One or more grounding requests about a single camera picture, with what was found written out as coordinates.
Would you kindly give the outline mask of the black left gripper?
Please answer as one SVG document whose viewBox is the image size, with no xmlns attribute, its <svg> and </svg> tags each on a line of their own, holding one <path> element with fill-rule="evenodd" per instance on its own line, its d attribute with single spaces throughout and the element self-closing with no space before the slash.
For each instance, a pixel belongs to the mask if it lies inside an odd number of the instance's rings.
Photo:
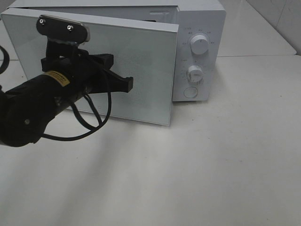
<svg viewBox="0 0 301 226">
<path fill-rule="evenodd" d="M 113 54 L 91 55 L 73 43 L 48 39 L 46 56 L 41 59 L 44 75 L 56 79 L 64 87 L 65 96 L 81 92 L 128 93 L 133 88 L 133 77 L 121 77 L 111 71 Z"/>
</svg>

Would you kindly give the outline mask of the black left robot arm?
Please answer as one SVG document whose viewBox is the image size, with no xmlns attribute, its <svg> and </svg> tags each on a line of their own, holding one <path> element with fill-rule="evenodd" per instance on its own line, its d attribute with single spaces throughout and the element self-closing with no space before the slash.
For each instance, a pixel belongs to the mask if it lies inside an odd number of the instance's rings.
<svg viewBox="0 0 301 226">
<path fill-rule="evenodd" d="M 112 54 L 91 55 L 77 44 L 48 40 L 42 73 L 0 93 L 0 143 L 22 147 L 40 138 L 64 141 L 45 133 L 47 125 L 66 108 L 71 108 L 86 133 L 69 137 L 76 141 L 102 128 L 102 119 L 91 94 L 129 92 L 133 77 L 121 77 L 111 70 Z"/>
</svg>

